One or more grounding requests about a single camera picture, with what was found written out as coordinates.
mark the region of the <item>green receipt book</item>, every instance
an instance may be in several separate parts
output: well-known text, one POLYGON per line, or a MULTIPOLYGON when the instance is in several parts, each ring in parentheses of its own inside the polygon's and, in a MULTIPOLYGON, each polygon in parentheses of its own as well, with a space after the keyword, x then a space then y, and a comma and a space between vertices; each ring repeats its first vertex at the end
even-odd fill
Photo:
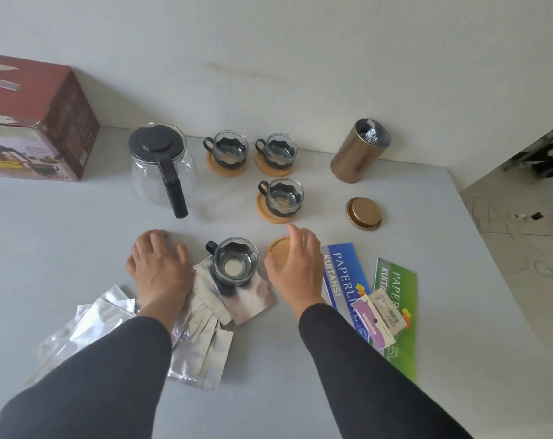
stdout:
POLYGON ((397 334, 397 342, 384 350, 384 357, 416 383, 417 275, 378 258, 373 290, 379 288, 386 291, 407 324, 397 334))

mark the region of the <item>red cardboard box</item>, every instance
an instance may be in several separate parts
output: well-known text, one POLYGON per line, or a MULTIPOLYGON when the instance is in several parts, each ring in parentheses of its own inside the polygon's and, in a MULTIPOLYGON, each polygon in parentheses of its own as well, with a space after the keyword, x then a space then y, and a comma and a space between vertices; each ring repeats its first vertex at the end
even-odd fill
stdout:
POLYGON ((0 177, 78 181, 98 131, 69 66, 0 55, 0 177))

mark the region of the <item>glass teapot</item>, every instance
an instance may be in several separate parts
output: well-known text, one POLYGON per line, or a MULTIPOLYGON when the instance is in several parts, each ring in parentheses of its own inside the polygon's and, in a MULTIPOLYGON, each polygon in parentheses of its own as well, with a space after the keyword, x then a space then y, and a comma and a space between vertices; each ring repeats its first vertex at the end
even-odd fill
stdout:
POLYGON ((176 218, 185 218, 189 200, 197 189, 195 162, 187 153, 181 130, 163 123, 149 123, 130 134, 130 180, 138 197, 159 205, 171 205, 176 218))

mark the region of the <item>white table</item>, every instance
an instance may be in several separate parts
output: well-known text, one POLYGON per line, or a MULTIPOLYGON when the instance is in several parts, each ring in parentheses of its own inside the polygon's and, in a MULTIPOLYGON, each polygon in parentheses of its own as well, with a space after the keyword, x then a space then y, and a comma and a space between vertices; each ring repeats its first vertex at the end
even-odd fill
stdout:
MULTIPOLYGON (((131 190, 128 135, 104 128, 80 183, 0 178, 0 408, 38 368, 31 348, 68 321, 76 305, 114 283, 133 292, 124 263, 144 230, 177 233, 195 262, 210 239, 243 236, 264 257, 270 242, 286 234, 255 210, 265 176, 253 163, 254 149, 246 173, 225 180, 208 170, 201 139, 190 138, 203 205, 177 220, 131 190)), ((378 161, 349 185, 331 174, 331 157, 299 154, 292 176, 306 202, 295 223, 324 244, 353 242, 370 281, 379 256, 418 273, 419 386, 472 434, 552 421, 553 375, 447 170, 378 161), (378 231, 347 220, 345 205, 355 196, 382 207, 378 231)), ((338 437, 287 306, 279 303, 235 329, 218 390, 167 384, 154 436, 338 437)))

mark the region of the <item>white wall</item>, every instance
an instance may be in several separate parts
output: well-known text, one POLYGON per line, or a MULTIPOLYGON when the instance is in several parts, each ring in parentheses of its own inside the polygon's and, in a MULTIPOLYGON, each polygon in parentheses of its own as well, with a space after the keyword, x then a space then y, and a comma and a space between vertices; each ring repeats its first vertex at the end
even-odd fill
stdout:
POLYGON ((77 69, 102 124, 272 132, 471 184, 553 127, 553 0, 0 0, 0 53, 77 69))

